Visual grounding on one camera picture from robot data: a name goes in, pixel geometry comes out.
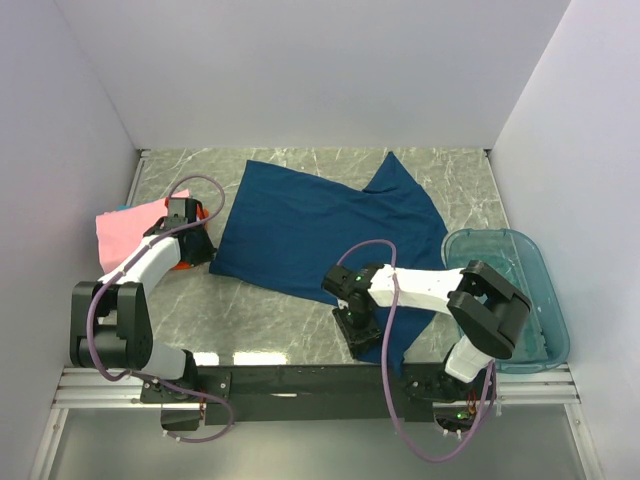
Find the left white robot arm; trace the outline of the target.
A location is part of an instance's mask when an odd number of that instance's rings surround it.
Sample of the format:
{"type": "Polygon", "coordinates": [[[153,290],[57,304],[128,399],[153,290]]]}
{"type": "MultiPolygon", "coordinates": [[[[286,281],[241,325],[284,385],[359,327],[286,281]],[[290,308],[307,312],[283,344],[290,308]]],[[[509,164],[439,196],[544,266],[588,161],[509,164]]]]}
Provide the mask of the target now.
{"type": "Polygon", "coordinates": [[[193,399],[200,378],[193,354],[153,338],[147,297],[167,272],[213,260],[206,230],[212,218],[190,197],[168,197],[167,214],[144,232],[139,246],[116,269],[72,291],[70,359],[117,381],[129,372],[164,381],[176,401],[193,399]]]}

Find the blue t shirt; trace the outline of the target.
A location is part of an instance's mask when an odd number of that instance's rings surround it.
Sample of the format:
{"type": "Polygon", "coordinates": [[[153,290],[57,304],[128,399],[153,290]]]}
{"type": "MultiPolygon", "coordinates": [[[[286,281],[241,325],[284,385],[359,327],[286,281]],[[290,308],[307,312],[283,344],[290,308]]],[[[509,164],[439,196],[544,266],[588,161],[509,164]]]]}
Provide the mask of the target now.
{"type": "Polygon", "coordinates": [[[356,270],[395,260],[441,270],[447,228],[430,196],[393,153],[361,190],[247,161],[209,271],[335,307],[321,282],[338,260],[356,270]]]}

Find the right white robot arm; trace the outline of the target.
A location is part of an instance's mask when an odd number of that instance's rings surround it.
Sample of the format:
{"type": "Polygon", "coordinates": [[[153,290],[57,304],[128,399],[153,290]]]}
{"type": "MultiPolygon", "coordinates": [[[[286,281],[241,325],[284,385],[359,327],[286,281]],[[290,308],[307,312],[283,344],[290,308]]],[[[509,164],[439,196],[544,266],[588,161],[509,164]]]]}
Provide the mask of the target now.
{"type": "Polygon", "coordinates": [[[460,399],[492,360],[512,358],[532,309],[531,300],[490,265],[472,260],[464,268],[414,270],[368,264],[358,271],[335,265],[322,288],[338,299],[336,319],[358,347],[378,333],[360,334],[375,323],[377,308],[406,307],[450,315],[462,332],[439,374],[444,395],[460,399]]]}

